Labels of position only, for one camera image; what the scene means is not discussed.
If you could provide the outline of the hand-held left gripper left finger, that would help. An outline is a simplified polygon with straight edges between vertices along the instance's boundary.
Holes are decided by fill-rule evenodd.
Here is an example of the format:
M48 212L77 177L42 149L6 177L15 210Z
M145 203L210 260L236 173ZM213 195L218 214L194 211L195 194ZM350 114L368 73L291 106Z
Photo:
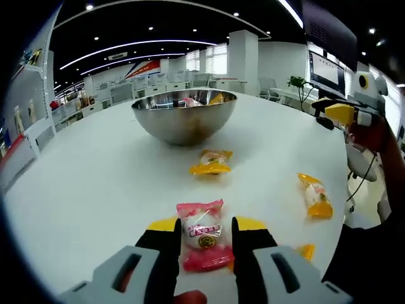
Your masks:
M152 223L133 246L125 246L82 281L58 296L59 303L173 303L179 275L179 218Z

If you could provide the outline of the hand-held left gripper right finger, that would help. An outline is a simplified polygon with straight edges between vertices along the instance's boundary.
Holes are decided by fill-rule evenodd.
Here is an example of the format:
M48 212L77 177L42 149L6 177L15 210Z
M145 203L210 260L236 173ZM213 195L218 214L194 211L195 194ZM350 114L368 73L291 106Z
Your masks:
M352 303L295 249L279 246L264 223L232 218L234 274L239 303Z

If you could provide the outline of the person's right hand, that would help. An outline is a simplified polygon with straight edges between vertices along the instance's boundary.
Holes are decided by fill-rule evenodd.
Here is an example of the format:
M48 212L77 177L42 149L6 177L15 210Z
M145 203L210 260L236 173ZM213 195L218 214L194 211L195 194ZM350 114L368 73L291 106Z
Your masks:
M385 117L375 117L370 126L353 123L349 126L349 134L355 144L381 153L387 149L392 131Z

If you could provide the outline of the person's left hand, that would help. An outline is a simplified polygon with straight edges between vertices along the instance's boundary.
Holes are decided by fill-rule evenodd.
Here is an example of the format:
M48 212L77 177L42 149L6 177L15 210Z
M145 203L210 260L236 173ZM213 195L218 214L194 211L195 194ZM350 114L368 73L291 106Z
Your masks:
M207 304L208 300L200 290L188 291L173 297L174 304Z

